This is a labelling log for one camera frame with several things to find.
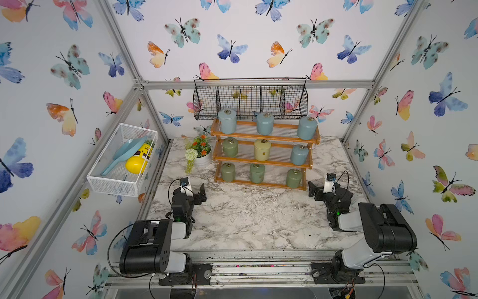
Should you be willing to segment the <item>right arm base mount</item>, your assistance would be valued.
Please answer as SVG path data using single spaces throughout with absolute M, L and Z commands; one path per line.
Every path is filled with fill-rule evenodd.
M 364 284 L 366 279 L 360 276 L 362 269 L 349 269 L 333 263 L 311 264 L 311 276 L 317 285 L 325 284 Z

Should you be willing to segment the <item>yellow canister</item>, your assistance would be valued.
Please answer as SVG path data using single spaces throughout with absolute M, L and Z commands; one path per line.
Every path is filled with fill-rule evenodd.
M 271 142 L 267 139 L 257 139 L 254 144 L 254 156 L 257 161 L 267 161 L 270 157 Z

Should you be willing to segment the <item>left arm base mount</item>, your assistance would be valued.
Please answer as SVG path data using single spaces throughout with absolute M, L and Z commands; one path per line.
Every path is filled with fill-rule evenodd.
M 210 285 L 212 278 L 212 265 L 210 264 L 187 264 L 183 272 L 169 273 L 159 279 L 160 286 L 175 285 Z

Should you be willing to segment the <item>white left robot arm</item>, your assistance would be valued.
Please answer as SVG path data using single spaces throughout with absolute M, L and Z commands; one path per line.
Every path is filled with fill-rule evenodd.
M 185 252 L 174 252 L 174 240 L 186 240 L 192 233 L 195 219 L 192 216 L 196 205 L 207 201 L 205 185 L 198 192 L 181 183 L 170 198 L 171 210 L 164 219 L 139 220 L 127 225 L 129 231 L 116 270 L 110 260 L 110 269 L 120 277 L 135 279 L 153 274 L 186 274 L 192 276 L 191 257 Z

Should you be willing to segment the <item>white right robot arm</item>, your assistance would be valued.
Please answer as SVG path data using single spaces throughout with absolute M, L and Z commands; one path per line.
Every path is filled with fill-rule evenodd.
M 326 206 L 327 223 L 336 232 L 363 232 L 363 238 L 334 258 L 337 268 L 362 270 L 384 256 L 412 252 L 418 240 L 413 229 L 393 204 L 359 203 L 351 211 L 353 194 L 340 184 L 326 181 L 324 186 L 308 183 L 309 197 Z

